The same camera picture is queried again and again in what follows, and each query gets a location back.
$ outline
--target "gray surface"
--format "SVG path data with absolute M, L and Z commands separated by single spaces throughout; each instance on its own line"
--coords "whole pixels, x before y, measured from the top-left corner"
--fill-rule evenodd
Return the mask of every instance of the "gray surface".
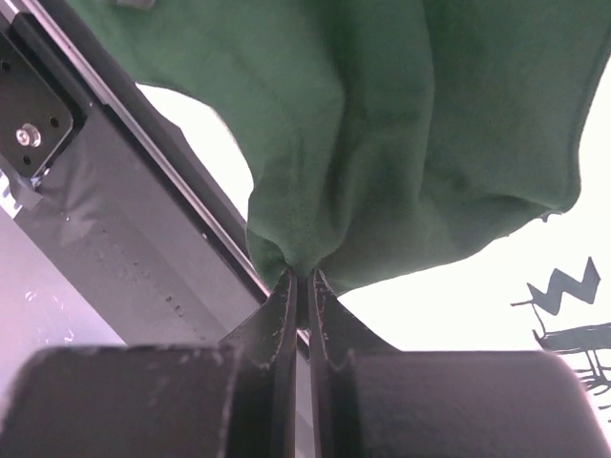
M 11 218 L 0 211 L 0 392 L 36 350 L 123 344 Z

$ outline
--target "green cloth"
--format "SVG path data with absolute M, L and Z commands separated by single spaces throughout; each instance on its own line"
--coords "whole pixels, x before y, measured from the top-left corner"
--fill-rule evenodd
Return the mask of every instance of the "green cloth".
M 134 80 L 227 123 L 269 285 L 287 264 L 342 293 L 461 260 L 579 196 L 611 0 L 70 4 Z

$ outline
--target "dark green fabric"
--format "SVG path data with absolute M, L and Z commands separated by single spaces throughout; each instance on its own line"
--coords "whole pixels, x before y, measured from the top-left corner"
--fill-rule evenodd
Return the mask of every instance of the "dark green fabric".
M 578 198 L 610 0 L 70 3 L 135 80 L 228 124 L 270 285 L 287 263 L 345 292 L 461 260 Z

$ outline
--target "bolt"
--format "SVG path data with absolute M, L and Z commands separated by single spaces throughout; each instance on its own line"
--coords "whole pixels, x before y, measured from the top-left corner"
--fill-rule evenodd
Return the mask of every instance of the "bolt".
M 31 124 L 24 124 L 21 129 L 17 129 L 15 138 L 21 146 L 32 146 L 33 148 L 40 146 L 42 142 L 40 131 Z

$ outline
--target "mounting plate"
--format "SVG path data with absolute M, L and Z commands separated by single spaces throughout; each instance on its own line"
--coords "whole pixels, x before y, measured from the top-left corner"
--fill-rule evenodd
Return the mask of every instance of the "mounting plate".
M 19 175 L 39 176 L 72 131 L 74 120 L 4 33 L 0 33 L 0 101 L 0 154 Z

